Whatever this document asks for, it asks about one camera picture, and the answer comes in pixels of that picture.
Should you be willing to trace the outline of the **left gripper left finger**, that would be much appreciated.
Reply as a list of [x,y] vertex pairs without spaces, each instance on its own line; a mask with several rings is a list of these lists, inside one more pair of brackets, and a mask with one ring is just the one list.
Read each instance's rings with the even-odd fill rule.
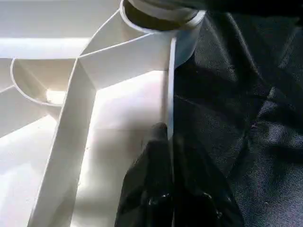
[[116,227],[172,225],[172,167],[165,123],[154,125],[124,176]]

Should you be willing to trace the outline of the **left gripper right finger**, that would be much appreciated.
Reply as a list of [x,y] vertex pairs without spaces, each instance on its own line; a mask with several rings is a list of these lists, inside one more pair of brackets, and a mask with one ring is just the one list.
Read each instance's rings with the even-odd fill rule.
[[244,219],[226,177],[203,146],[182,134],[172,137],[174,225],[243,227]]

